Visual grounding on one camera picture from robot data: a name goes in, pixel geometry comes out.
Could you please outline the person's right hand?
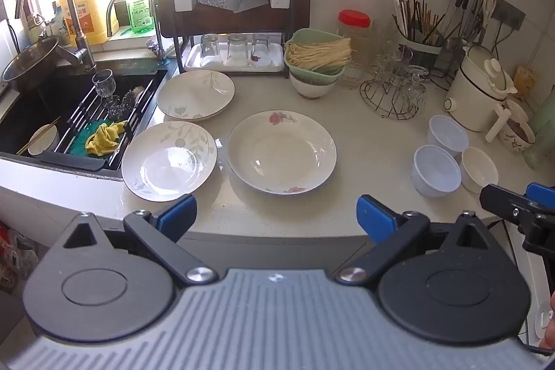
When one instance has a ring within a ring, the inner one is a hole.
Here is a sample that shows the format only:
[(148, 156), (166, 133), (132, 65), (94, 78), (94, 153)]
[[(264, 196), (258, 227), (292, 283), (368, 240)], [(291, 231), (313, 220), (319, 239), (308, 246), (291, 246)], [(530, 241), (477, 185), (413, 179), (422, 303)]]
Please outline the person's right hand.
[(543, 339), (540, 342), (541, 347), (546, 349), (555, 349), (555, 293), (552, 294), (550, 299), (550, 307), (552, 311), (552, 317), (550, 318)]

